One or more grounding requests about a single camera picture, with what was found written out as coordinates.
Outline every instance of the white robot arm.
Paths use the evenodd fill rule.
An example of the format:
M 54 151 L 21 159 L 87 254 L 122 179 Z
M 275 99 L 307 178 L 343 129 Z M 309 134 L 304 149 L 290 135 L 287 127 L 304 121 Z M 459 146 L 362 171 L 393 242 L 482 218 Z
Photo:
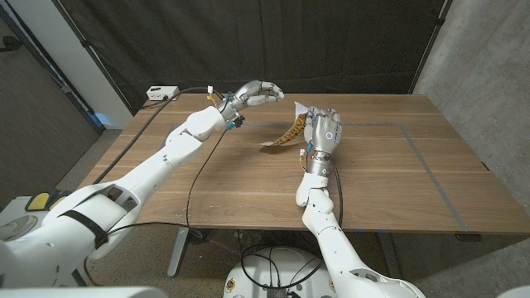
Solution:
M 331 153 L 341 135 L 340 116 L 335 110 L 310 108 L 304 138 L 314 154 L 296 192 L 296 203 L 306 207 L 302 221 L 318 240 L 338 297 L 425 297 L 412 283 L 383 276 L 366 266 L 337 223 L 325 187 Z
M 123 239 L 147 200 L 173 171 L 193 159 L 210 134 L 240 126 L 249 105 L 284 99 L 272 83 L 245 84 L 218 108 L 192 113 L 167 138 L 166 145 L 123 178 L 89 185 L 63 199 L 39 229 L 0 242 L 0 287 L 59 286 L 87 258 L 100 258 Z

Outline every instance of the power strip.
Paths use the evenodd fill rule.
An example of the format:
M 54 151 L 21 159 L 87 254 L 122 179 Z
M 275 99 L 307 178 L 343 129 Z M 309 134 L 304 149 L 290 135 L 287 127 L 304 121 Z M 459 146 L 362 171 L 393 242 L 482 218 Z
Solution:
M 165 96 L 171 97 L 177 92 L 179 92 L 179 88 L 177 86 L 151 86 L 146 93 L 149 100 L 157 101 L 163 100 Z

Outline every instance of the wooden table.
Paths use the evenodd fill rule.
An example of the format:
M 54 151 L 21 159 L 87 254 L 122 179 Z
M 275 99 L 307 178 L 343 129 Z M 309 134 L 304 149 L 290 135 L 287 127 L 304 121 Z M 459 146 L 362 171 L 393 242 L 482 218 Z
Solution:
M 344 193 L 344 230 L 530 233 L 530 218 L 522 207 L 421 95 L 288 94 L 281 103 L 245 109 L 243 127 L 224 134 L 191 190 L 190 226 L 305 228 L 304 209 L 295 203 L 303 176 L 298 161 L 306 147 L 303 137 L 284 147 L 259 145 L 291 126 L 293 101 L 340 113 L 343 136 L 333 155 Z M 208 104 L 201 94 L 170 103 L 104 181 L 119 178 L 148 158 L 172 124 Z M 138 112 L 82 185 L 104 170 L 153 112 Z M 193 179 L 220 136 L 215 133 L 198 157 L 150 198 L 141 222 L 186 223 Z M 328 190 L 338 217 L 333 175 Z

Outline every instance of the paper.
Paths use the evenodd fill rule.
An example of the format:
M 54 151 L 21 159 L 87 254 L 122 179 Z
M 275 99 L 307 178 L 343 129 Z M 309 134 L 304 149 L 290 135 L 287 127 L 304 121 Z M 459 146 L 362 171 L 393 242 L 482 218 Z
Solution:
M 295 102 L 295 122 L 291 128 L 274 142 L 263 142 L 264 146 L 280 146 L 294 139 L 306 127 L 308 109 L 301 103 Z

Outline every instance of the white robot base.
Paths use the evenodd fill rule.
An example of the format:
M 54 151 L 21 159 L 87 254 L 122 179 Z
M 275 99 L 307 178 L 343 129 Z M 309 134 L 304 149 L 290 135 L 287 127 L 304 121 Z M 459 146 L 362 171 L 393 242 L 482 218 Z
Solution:
M 286 286 L 296 283 L 312 272 L 321 262 L 318 257 L 298 248 L 264 248 L 243 260 L 247 273 L 259 284 Z M 300 297 L 336 297 L 330 274 L 322 265 L 311 277 L 299 285 L 282 290 L 268 290 L 254 284 L 243 272 L 241 263 L 229 273 L 224 284 L 224 298 L 287 297 L 294 292 Z

